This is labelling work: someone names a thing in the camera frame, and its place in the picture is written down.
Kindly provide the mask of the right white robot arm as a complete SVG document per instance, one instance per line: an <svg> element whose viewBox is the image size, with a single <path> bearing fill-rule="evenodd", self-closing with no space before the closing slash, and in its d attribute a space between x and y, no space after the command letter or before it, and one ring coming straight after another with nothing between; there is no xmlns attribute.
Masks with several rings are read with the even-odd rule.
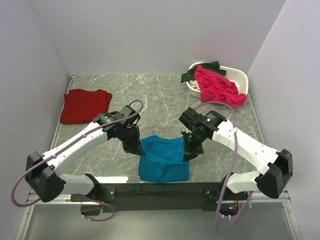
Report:
<svg viewBox="0 0 320 240"><path fill-rule="evenodd" d="M230 200L240 192L255 191L271 199L279 198L293 175L291 152L264 145L214 110L202 115L189 107L179 121L188 129L188 132L182 132L184 162L203 154L202 143L208 139L232 149L255 167L255 171L232 173L227 182L219 187L222 198Z"/></svg>

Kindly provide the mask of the blue t shirt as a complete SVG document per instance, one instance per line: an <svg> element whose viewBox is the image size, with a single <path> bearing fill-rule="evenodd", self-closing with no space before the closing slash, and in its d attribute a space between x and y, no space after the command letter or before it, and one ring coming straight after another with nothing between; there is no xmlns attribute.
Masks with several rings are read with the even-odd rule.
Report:
<svg viewBox="0 0 320 240"><path fill-rule="evenodd" d="M189 163L184 162L184 139L152 135L141 140L138 175L141 181L170 183L189 180Z"/></svg>

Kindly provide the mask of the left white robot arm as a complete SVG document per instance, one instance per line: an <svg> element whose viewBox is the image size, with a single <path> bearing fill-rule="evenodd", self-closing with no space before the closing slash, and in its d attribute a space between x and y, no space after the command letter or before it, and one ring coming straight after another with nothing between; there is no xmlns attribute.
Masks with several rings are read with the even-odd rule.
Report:
<svg viewBox="0 0 320 240"><path fill-rule="evenodd" d="M118 139L126 153L143 156L139 127L140 115L126 105L121 111L100 113L81 132L43 154L27 157L25 176L40 200L50 202L60 194L78 194L88 201L102 201L102 185L90 173L66 174L65 170L91 149L110 139Z"/></svg>

